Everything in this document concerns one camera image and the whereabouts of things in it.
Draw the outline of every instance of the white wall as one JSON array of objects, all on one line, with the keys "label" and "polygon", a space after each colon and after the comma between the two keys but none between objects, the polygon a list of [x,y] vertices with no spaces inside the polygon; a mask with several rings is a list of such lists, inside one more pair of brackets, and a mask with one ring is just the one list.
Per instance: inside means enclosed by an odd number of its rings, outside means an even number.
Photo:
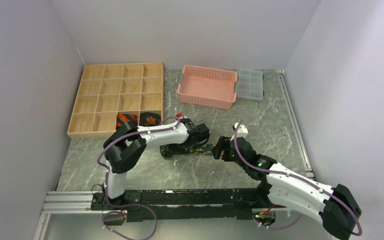
[{"label": "white wall", "polygon": [[32,239],[83,63],[48,0],[0,0],[0,240]]},{"label": "white wall", "polygon": [[317,179],[350,188],[384,239],[384,0],[321,1],[286,67]]},{"label": "white wall", "polygon": [[52,0],[86,64],[284,69],[320,0]]}]

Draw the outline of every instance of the gray marble table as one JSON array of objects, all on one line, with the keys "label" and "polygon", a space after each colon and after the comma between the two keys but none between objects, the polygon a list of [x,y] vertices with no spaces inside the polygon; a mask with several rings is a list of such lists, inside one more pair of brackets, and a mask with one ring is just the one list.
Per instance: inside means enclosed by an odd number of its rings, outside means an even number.
[{"label": "gray marble table", "polygon": [[[237,99],[230,110],[179,102],[176,90],[181,70],[164,72],[164,116],[182,112],[195,124],[210,129],[209,143],[220,135],[233,134],[232,125],[243,119],[249,134],[247,141],[257,151],[278,160],[287,168],[304,175],[301,149],[291,123],[282,86],[274,70],[264,70],[264,98],[260,102]],[[72,139],[62,168],[57,191],[85,191],[104,181],[104,168],[96,159],[105,138]],[[253,188],[251,179],[236,163],[214,160],[212,156],[177,155],[164,159],[158,148],[143,153],[128,172],[126,189],[216,189]]]}]

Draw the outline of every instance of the pink plastic basket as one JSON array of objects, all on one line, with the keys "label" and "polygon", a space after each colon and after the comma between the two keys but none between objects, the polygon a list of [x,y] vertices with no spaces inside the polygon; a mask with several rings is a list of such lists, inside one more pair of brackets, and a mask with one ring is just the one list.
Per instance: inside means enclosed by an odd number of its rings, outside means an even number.
[{"label": "pink plastic basket", "polygon": [[236,101],[238,74],[215,68],[186,65],[177,88],[180,102],[230,109]]}]

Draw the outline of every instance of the wooden organizer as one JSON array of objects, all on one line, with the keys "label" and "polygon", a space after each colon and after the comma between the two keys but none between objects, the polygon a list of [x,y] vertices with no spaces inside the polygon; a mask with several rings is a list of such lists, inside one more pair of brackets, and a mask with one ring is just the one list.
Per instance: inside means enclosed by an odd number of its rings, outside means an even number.
[{"label": "wooden organizer", "polygon": [[73,138],[109,137],[117,114],[143,112],[163,118],[163,63],[86,65],[67,134]]}]

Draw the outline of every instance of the robotic arm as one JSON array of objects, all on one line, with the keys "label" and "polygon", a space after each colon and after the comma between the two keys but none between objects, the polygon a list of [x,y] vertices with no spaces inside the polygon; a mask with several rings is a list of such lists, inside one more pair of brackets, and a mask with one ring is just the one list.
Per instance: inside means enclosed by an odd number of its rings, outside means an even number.
[{"label": "robotic arm", "polygon": [[[240,123],[233,126],[235,135],[232,137],[220,136],[212,149],[214,158],[235,162],[252,179],[261,181],[255,190],[260,203],[296,210],[322,224],[336,238],[349,239],[361,210],[348,188],[341,184],[336,187],[321,184],[289,170],[271,157],[257,154],[245,140],[248,130]],[[105,189],[110,201],[118,202],[124,199],[127,172],[146,149],[167,144],[188,148],[207,140],[210,134],[205,124],[194,125],[184,117],[176,123],[151,127],[126,122],[104,143],[104,148],[122,136],[128,137],[105,153],[110,165]],[[358,230],[354,235],[361,234],[360,225]]]}]

